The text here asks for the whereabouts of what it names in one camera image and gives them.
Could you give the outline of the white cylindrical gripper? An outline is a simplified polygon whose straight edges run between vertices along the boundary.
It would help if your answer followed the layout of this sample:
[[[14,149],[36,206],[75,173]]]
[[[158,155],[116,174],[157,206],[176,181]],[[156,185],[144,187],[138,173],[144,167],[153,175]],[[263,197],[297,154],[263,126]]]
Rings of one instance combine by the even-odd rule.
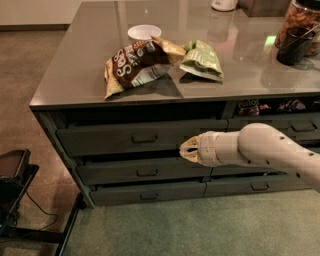
[[[204,166],[239,164],[238,135],[238,132],[205,132],[182,143],[179,153],[184,159]]]

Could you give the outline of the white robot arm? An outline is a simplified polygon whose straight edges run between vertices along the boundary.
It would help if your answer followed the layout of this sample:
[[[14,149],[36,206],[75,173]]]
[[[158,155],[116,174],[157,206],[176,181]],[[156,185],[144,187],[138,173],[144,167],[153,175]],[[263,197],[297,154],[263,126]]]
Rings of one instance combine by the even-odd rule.
[[[183,142],[179,153],[207,167],[268,167],[295,176],[320,192],[320,154],[267,124],[251,123],[234,132],[204,132]]]

